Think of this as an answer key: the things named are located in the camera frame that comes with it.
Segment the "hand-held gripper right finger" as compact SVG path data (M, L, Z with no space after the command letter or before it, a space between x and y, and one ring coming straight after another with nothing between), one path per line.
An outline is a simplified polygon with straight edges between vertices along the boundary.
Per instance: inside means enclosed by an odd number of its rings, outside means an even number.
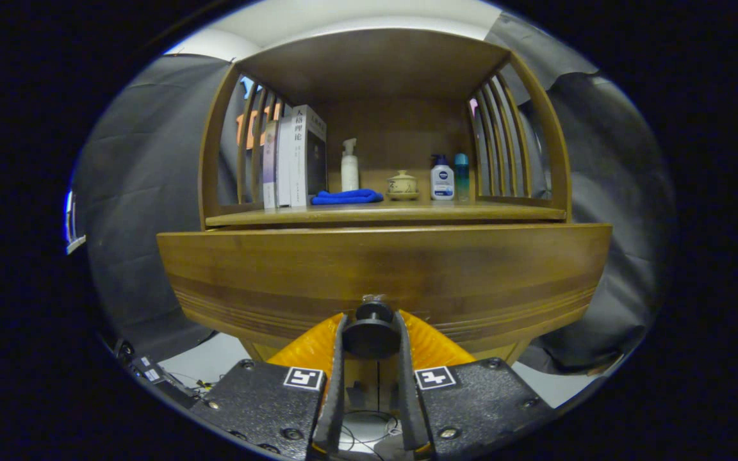
M415 459L475 460L550 423L555 409L501 358L477 360L398 311L402 445Z

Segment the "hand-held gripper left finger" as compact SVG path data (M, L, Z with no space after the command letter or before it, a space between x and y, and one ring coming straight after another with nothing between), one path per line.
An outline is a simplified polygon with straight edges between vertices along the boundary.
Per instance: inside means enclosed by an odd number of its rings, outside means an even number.
M266 361L243 359L190 409L214 432L274 460L327 460L345 414L343 313Z

